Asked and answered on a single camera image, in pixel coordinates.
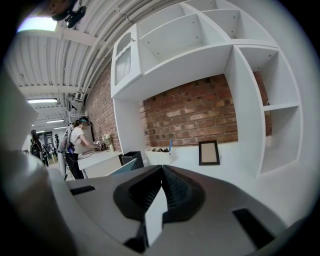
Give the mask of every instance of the fluorescent light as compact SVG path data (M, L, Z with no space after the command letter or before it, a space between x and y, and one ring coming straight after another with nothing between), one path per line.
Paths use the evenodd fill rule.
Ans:
M49 123L59 123L59 122L64 122L65 120L54 120L54 121L46 121L47 124Z
M30 104L33 103L57 103L58 100L56 98L39 98L39 99L28 99Z
M17 32L24 30L47 30L55 31L57 22L52 20L51 17L31 17L26 18Z

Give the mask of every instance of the vase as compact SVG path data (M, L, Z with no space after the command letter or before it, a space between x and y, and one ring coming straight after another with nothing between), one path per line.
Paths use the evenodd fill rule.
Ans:
M115 151L114 145L113 144L109 144L109 149L110 149L111 152L114 152Z

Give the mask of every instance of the white container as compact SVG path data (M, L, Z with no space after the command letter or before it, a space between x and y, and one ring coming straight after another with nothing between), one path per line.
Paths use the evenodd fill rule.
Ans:
M152 150L158 149L169 149L168 147L150 147L145 151L146 159L148 160L148 165L169 165L174 160L172 157L172 150L170 152L153 152Z

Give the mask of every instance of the black bin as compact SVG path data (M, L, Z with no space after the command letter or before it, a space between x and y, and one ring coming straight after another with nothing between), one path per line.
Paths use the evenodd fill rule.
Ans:
M120 162L121 165L125 165L127 163L129 163L130 161L132 161L133 159L136 159L134 165L132 166L131 170L136 170L144 166L144 162L142 161L142 156L141 156L141 152L140 151L130 151L124 155L120 156Z

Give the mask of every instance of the blue pen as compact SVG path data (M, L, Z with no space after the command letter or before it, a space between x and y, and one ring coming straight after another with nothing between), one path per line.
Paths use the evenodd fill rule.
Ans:
M171 151L173 140L170 141L169 152Z

